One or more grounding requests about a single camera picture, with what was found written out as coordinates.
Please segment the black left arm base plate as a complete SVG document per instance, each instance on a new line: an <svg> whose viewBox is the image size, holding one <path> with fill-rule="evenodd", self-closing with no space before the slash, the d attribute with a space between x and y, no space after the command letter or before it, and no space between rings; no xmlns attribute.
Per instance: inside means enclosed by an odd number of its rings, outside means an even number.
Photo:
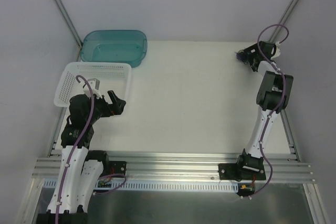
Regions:
<svg viewBox="0 0 336 224"><path fill-rule="evenodd" d="M126 161L110 161L108 167L108 176L114 175L113 178L122 178L126 175L127 162Z"/></svg>

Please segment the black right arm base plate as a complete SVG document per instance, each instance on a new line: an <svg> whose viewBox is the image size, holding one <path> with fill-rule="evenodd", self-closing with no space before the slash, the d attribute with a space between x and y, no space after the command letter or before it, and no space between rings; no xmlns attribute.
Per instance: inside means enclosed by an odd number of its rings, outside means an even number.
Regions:
<svg viewBox="0 0 336 224"><path fill-rule="evenodd" d="M221 163L218 165L220 180L266 180L264 165L258 168L238 166L237 163Z"/></svg>

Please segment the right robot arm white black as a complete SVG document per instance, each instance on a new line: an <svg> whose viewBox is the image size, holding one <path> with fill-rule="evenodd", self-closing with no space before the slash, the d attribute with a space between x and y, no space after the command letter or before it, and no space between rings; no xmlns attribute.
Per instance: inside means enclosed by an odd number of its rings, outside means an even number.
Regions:
<svg viewBox="0 0 336 224"><path fill-rule="evenodd" d="M235 164L235 179L265 180L265 146L276 118L288 105L294 78L284 74L274 62L280 55L279 44L260 41L237 55L252 71L262 75L263 80L256 96L257 120L251 138Z"/></svg>

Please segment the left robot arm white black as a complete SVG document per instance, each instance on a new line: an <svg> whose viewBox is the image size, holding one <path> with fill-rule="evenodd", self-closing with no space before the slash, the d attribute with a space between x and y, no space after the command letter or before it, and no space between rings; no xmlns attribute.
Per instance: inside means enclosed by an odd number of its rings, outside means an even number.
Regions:
<svg viewBox="0 0 336 224"><path fill-rule="evenodd" d="M52 199L37 223L87 223L88 205L96 195L96 183L112 178L126 179L125 172L114 173L106 151L91 151L93 125L100 118L123 113L126 102L108 91L103 96L79 94L70 99L69 116L61 133L61 166Z"/></svg>

